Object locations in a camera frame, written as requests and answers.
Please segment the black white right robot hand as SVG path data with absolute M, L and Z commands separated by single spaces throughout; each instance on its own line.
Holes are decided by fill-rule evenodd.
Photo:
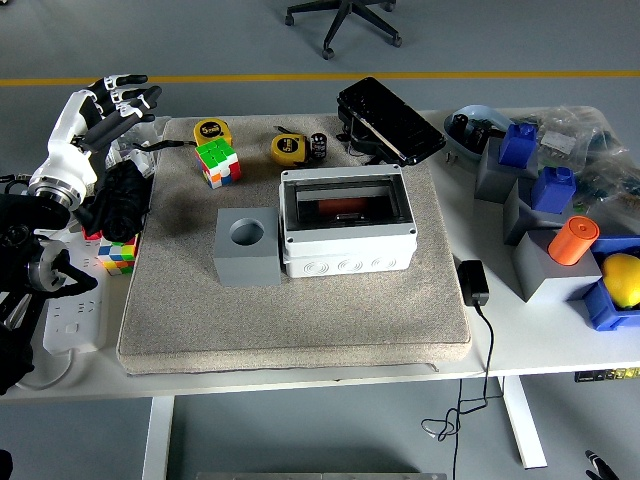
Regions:
M 618 476 L 611 467 L 595 452 L 586 450 L 585 456 L 593 469 L 586 470 L 585 474 L 591 480 L 618 480 Z

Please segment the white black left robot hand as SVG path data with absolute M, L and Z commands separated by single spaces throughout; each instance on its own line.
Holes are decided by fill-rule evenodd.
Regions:
M 76 209 L 98 180 L 95 159 L 135 125 L 155 119 L 162 93 L 142 74 L 113 74 L 74 92 L 48 140 L 48 157 L 31 176 L 31 196 Z

